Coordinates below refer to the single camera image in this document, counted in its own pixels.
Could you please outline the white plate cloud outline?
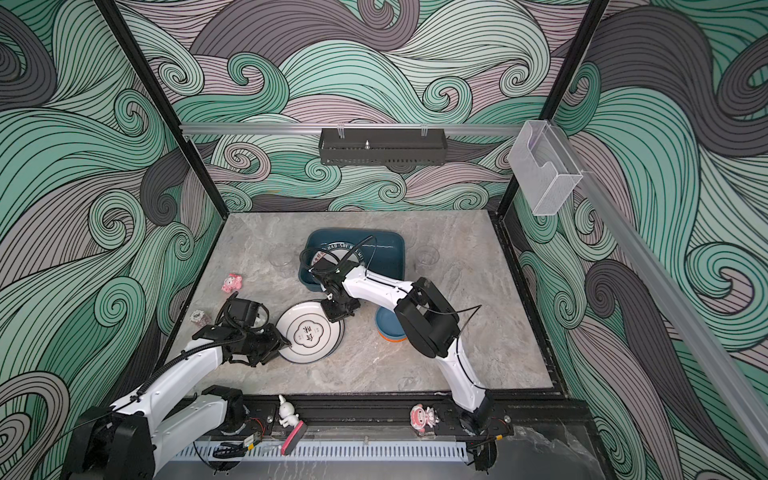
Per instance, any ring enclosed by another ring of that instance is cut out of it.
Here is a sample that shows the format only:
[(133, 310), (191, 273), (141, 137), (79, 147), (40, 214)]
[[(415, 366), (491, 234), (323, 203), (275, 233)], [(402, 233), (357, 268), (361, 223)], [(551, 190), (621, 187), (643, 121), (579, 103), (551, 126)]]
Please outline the white plate cloud outline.
[(311, 364), (331, 355), (345, 333), (344, 321), (331, 322), (318, 300), (290, 307), (277, 320), (276, 328), (289, 341), (279, 354), (294, 364)]

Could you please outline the white plate teal lettered rim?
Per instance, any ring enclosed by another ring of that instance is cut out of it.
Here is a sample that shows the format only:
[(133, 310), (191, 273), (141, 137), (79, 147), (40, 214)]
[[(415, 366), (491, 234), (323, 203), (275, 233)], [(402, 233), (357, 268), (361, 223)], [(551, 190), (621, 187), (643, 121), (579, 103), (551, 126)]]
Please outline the white plate teal lettered rim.
[(312, 247), (307, 270), (313, 275), (327, 276), (347, 273), (365, 265), (366, 260), (359, 248), (349, 242), (337, 241)]

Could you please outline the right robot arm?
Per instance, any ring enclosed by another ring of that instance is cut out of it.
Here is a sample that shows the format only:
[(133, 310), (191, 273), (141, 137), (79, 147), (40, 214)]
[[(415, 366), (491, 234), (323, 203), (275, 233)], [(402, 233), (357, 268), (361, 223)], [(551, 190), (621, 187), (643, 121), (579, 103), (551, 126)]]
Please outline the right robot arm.
[(492, 400), (464, 349), (460, 311), (454, 309), (427, 278), (411, 282), (370, 271), (362, 264), (325, 259), (309, 268), (326, 298), (321, 301), (330, 322), (352, 316), (362, 301), (393, 312), (411, 345), (437, 361), (446, 379), (458, 419), (469, 434), (482, 433), (492, 413)]

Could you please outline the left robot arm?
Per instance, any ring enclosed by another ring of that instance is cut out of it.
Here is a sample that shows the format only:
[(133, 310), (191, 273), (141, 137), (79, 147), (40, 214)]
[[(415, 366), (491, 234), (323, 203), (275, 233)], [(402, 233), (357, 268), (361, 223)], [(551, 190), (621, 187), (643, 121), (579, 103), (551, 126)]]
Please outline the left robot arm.
[(183, 409), (185, 395), (220, 366), (265, 365), (290, 341), (262, 304), (231, 295), (213, 324), (135, 390), (108, 407), (92, 407), (72, 430), (63, 479), (151, 479), (202, 435), (240, 434), (248, 409), (241, 390), (213, 386)]

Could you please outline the teal plastic bin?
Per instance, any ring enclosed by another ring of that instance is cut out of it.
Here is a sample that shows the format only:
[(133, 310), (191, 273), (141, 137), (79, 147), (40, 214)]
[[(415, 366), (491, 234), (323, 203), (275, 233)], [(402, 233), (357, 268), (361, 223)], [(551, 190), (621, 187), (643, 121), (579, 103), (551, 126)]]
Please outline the teal plastic bin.
[(321, 243), (344, 241), (354, 246), (368, 236), (372, 239), (359, 247), (370, 270), (398, 280), (405, 279), (406, 259), (405, 241), (396, 232), (386, 230), (353, 229), (353, 228), (323, 228), (312, 232), (305, 245), (306, 252), (302, 255), (309, 260), (310, 249)]

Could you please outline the small pink toy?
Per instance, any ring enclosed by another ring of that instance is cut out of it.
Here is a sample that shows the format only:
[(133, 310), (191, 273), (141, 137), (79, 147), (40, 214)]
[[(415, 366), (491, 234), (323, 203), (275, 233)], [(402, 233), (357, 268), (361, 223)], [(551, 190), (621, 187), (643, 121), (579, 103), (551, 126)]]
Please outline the small pink toy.
[(231, 294), (233, 292), (241, 290), (242, 283), (243, 283), (243, 279), (241, 275), (229, 274), (227, 278), (224, 280), (221, 289), (225, 293)]

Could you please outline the blue bowl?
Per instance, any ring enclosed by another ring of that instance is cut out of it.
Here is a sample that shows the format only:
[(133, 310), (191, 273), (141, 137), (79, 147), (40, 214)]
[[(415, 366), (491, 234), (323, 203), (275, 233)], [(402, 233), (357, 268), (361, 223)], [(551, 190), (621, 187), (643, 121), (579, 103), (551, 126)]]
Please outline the blue bowl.
[(392, 310), (380, 307), (375, 315), (375, 323), (378, 332), (382, 332), (390, 336), (407, 336), (396, 314)]

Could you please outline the orange bowl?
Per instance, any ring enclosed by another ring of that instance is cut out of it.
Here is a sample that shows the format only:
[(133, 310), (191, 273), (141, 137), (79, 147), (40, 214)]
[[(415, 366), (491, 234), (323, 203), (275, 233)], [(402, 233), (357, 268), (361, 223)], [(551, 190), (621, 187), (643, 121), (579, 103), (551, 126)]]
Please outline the orange bowl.
[(383, 339), (385, 339), (386, 341), (392, 342), (392, 343), (399, 343), (399, 342), (403, 342), (403, 341), (407, 340), (407, 336), (405, 336), (405, 335), (390, 336), (390, 335), (386, 335), (386, 334), (384, 334), (382, 332), (379, 332), (379, 334), (380, 334), (380, 336)]

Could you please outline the white rabbit figurine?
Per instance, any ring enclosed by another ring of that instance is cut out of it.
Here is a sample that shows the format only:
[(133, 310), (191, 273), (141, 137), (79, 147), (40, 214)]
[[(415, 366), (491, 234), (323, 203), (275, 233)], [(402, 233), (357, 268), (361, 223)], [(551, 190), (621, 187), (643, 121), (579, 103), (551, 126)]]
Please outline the white rabbit figurine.
[(278, 415), (281, 427), (284, 429), (297, 427), (301, 423), (301, 419), (295, 406), (283, 395), (279, 395), (278, 399)]

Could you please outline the clear drinking glass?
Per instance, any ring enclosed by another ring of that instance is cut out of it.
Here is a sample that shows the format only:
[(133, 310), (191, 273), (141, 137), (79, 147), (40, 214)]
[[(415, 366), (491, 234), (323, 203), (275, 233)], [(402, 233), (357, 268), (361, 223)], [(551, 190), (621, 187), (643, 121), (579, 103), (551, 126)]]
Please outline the clear drinking glass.
[(440, 253), (432, 245), (420, 245), (414, 253), (414, 264), (416, 268), (431, 269), (440, 261)]

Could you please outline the pink pig figurine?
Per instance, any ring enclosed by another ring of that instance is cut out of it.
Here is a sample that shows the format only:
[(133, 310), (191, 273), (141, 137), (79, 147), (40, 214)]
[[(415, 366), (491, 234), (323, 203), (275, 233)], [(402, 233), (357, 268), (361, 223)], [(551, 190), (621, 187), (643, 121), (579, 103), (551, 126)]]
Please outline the pink pig figurine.
[(439, 423), (439, 418), (434, 408), (416, 404), (410, 410), (410, 425), (420, 435), (428, 429), (433, 429)]

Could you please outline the black perforated wall tray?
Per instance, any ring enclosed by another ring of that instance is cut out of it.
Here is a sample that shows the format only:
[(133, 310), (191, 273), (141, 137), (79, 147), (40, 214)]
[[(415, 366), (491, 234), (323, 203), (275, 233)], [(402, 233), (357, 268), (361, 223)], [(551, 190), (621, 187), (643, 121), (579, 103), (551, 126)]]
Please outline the black perforated wall tray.
[(324, 165), (407, 169), (443, 164), (448, 142), (443, 130), (352, 129), (340, 135), (336, 130), (323, 129), (318, 149)]

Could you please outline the aluminium wall rail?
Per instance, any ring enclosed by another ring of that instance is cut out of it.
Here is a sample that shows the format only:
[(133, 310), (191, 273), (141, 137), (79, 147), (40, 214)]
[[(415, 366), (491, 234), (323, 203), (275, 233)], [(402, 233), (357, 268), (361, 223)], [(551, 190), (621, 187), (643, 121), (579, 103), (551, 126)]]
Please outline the aluminium wall rail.
[(191, 122), (179, 126), (187, 136), (194, 135), (320, 135), (323, 129), (336, 130), (344, 135), (347, 130), (407, 129), (419, 132), (443, 130), (447, 136), (507, 137), (515, 136), (521, 125), (494, 124), (403, 124), (403, 123), (246, 123), (246, 122)]

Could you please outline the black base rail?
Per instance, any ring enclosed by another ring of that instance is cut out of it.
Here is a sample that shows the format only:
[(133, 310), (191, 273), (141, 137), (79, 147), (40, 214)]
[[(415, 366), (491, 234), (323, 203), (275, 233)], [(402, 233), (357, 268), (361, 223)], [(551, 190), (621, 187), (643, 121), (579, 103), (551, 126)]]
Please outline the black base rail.
[(516, 426), (576, 425), (591, 421), (586, 403), (550, 390), (492, 390), (479, 414), (462, 413), (446, 392), (288, 395), (311, 427), (405, 427), (418, 404), (436, 411), (437, 436), (510, 435)]

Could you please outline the clear acrylic wall box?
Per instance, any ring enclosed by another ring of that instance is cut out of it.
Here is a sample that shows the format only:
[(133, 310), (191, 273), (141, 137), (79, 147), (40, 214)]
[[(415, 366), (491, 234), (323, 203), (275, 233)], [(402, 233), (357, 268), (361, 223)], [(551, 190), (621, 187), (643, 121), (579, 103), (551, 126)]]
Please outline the clear acrylic wall box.
[(534, 216), (554, 216), (583, 178), (565, 132), (547, 120), (529, 120), (507, 161)]

